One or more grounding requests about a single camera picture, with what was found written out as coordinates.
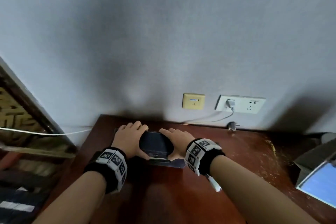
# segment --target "scratched table surface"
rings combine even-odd
[[[78,155],[61,177],[45,206],[70,186],[83,172],[96,151],[110,146],[114,129],[134,120],[101,115]],[[227,157],[262,177],[320,223],[336,223],[336,209],[295,189],[291,181],[292,160],[316,146],[314,140],[286,134],[180,125],[165,121],[143,122],[152,131],[175,128],[195,138],[209,138],[223,148]],[[122,191],[104,197],[91,224],[99,223],[240,223],[244,218],[223,191],[215,192],[205,177],[188,168],[129,164]]]

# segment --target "wristband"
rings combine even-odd
[[[106,194],[120,192],[127,176],[126,154],[115,147],[96,152],[83,173],[88,171],[96,171],[103,175],[106,181]]]
[[[197,138],[189,143],[184,159],[185,164],[191,171],[198,176],[200,174],[205,175],[217,192],[221,190],[221,187],[209,173],[211,162],[218,155],[225,156],[222,148],[218,144],[209,139]]]

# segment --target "hand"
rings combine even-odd
[[[140,121],[122,125],[115,133],[112,147],[122,150],[127,158],[138,156],[149,160],[149,156],[139,148],[140,137],[146,130],[148,126],[141,125]]]
[[[174,145],[173,153],[168,156],[169,160],[185,158],[188,144],[192,140],[195,140],[195,137],[193,137],[192,134],[188,133],[187,131],[182,132],[178,129],[170,128],[169,130],[166,130],[162,128],[159,130],[159,132],[168,137]]]

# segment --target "yellow wall socket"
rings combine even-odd
[[[205,95],[203,94],[183,94],[182,108],[202,110],[204,107]]]

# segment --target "white cable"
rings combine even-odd
[[[77,134],[77,133],[90,131],[91,128],[86,129],[86,130],[82,130],[82,131],[76,131],[76,132],[70,132],[70,133],[64,133],[64,134],[45,134],[45,133],[31,132],[31,131],[25,131],[25,130],[18,130],[18,129],[13,129],[13,128],[0,128],[0,130],[9,130],[9,131],[14,131],[14,132],[22,132],[22,133],[42,135],[42,136],[66,136],[66,135],[71,135],[71,134]]]
[[[234,100],[227,100],[226,101],[227,106],[231,109],[232,113],[229,116],[226,116],[220,120],[213,120],[213,121],[199,121],[199,122],[193,122],[193,123],[182,123],[182,125],[193,125],[193,124],[199,124],[199,123],[211,123],[211,122],[217,122],[217,121],[221,121],[224,120],[226,118],[231,117],[234,112],[235,112],[235,101]]]

